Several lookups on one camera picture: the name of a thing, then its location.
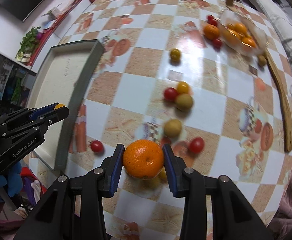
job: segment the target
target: blue gripper pad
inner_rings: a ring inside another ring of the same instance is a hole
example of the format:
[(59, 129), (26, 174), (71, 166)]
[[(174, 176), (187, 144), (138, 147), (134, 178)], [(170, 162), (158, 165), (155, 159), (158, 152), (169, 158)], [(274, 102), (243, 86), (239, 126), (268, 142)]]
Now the blue gripper pad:
[(122, 144), (117, 144), (113, 153), (113, 157), (107, 167), (104, 181), (104, 192), (109, 192), (109, 197), (113, 197), (118, 188), (120, 174), (122, 170), (122, 156), (124, 154), (125, 147)]
[(182, 170), (186, 167), (184, 160), (174, 155), (169, 144), (163, 146), (163, 152), (170, 192), (172, 192), (173, 196), (176, 198), (185, 197), (186, 189), (184, 188), (182, 175)]
[(51, 105), (44, 106), (42, 108), (39, 108), (33, 111), (32, 115), (30, 116), (30, 120), (35, 121), (38, 118), (38, 116), (44, 115), (45, 113), (52, 111), (55, 108), (55, 106), (58, 104), (59, 103), (53, 103)]

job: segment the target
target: clear plastic bag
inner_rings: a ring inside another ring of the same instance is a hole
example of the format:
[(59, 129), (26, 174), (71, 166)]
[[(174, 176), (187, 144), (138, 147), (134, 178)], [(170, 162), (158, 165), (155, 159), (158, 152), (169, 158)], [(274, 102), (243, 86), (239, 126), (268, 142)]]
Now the clear plastic bag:
[[(250, 35), (253, 37), (257, 47), (251, 47), (237, 38), (234, 34), (230, 33), (226, 28), (227, 24), (236, 24), (238, 22), (243, 23)], [(221, 33), (221, 37), (224, 39), (225, 43), (236, 50), (238, 53), (245, 56), (256, 56), (262, 54), (267, 45), (267, 35), (266, 33), (258, 28), (250, 19), (244, 17), (239, 13), (235, 13), (230, 10), (225, 10), (219, 16), (218, 28)]]

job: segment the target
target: white wall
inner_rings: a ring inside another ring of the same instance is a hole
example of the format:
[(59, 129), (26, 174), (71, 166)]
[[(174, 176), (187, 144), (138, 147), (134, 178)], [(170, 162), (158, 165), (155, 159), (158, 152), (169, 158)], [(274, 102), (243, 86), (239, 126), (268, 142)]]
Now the white wall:
[(42, 26), (48, 20), (47, 13), (54, 6), (70, 0), (44, 0), (25, 20), (21, 22), (0, 6), (0, 52), (15, 58), (20, 47), (22, 37), (32, 26)]

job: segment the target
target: table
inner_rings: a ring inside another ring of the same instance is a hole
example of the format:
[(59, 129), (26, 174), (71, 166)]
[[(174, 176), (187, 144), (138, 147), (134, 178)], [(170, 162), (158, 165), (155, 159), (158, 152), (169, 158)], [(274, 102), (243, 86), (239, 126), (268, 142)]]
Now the table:
[[(292, 72), (278, 36), (263, 14), (235, 6), (268, 35), (292, 115)], [(202, 36), (206, 16), (224, 9), (225, 0), (96, 0), (84, 11), (60, 42), (99, 39), (105, 53), (78, 113), (70, 177), (99, 167), (117, 143), (165, 143), (162, 125), (178, 118), (183, 129), (171, 142), (174, 153), (203, 175), (229, 176), (263, 222), (270, 222), (287, 188), (292, 151), (284, 153), (279, 96), (268, 68), (225, 45), (216, 51)], [(179, 65), (169, 61), (172, 48), (182, 52)], [(181, 80), (194, 99), (188, 114), (162, 99), (163, 90)], [(268, 137), (261, 135), (264, 128)], [(191, 156), (186, 148), (198, 136), (205, 148)], [(89, 149), (94, 139), (103, 142), (104, 155)], [(267, 140), (273, 140), (270, 148)], [(173, 198), (163, 177), (136, 180), (123, 169), (117, 193), (103, 205), (107, 233), (117, 238), (179, 239), (184, 200)], [(207, 211), (211, 239), (209, 197)]]

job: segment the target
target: gloved hand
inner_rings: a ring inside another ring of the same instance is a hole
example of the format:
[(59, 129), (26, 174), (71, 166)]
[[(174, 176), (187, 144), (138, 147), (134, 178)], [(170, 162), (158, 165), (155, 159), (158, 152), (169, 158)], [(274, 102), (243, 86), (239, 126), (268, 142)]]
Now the gloved hand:
[(21, 173), (21, 164), (18, 162), (15, 166), (13, 166), (8, 172), (8, 181), (7, 179), (0, 175), (0, 187), (8, 184), (8, 195), (9, 197), (13, 197), (17, 193), (22, 190), (22, 178), (20, 176)]

